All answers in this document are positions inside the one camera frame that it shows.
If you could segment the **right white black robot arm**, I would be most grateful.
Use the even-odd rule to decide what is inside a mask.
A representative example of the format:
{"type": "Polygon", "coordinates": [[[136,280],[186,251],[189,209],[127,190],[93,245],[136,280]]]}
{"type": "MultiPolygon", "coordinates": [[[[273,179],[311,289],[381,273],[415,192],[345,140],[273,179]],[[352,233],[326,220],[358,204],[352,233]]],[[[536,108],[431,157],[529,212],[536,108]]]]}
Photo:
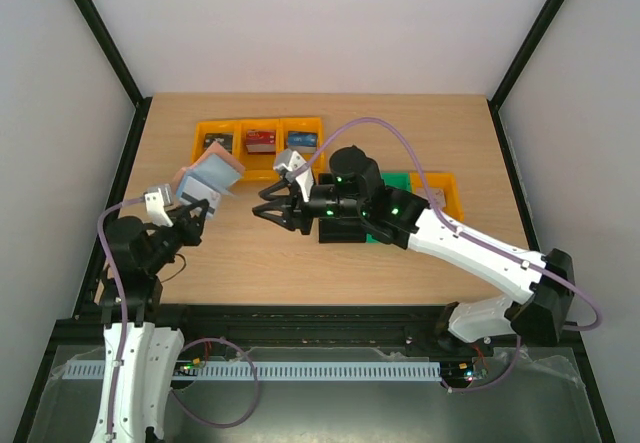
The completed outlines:
{"type": "Polygon", "coordinates": [[[486,337],[517,335],[543,346],[558,344],[574,293],[571,257],[561,250],[543,255],[489,238],[441,216],[425,198],[387,185],[377,163],[356,146],[334,153],[324,183],[304,168],[302,156],[280,153],[280,181],[260,192],[255,216],[289,231],[310,233],[316,219],[358,227],[378,242],[434,256],[500,290],[498,297],[445,307],[436,342],[455,355],[486,337]]]}

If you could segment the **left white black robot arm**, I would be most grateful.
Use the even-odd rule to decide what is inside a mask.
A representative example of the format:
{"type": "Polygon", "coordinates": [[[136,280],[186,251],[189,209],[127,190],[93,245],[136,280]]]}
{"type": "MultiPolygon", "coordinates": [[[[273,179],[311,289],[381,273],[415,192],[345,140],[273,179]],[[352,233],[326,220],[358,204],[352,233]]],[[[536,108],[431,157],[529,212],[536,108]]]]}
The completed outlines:
{"type": "Polygon", "coordinates": [[[142,197],[150,215],[107,221],[98,238],[111,273],[100,299],[105,347],[94,442],[159,442],[171,378],[185,342],[177,325],[160,326],[163,290],[159,272],[184,247],[200,244],[207,200],[167,210],[160,198],[142,197]]]}

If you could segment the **pink card holder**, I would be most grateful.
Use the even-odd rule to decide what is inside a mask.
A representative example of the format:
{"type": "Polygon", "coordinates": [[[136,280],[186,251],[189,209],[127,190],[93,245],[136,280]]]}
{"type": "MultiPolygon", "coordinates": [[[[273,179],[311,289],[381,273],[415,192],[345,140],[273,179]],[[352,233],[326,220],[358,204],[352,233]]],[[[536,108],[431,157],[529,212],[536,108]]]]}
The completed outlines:
{"type": "Polygon", "coordinates": [[[222,194],[222,197],[231,195],[230,188],[243,177],[219,158],[211,156],[200,166],[196,168],[190,168],[190,166],[183,167],[175,174],[171,183],[171,188],[175,196],[181,180],[186,175],[194,176],[210,187],[215,188],[222,194]]]}

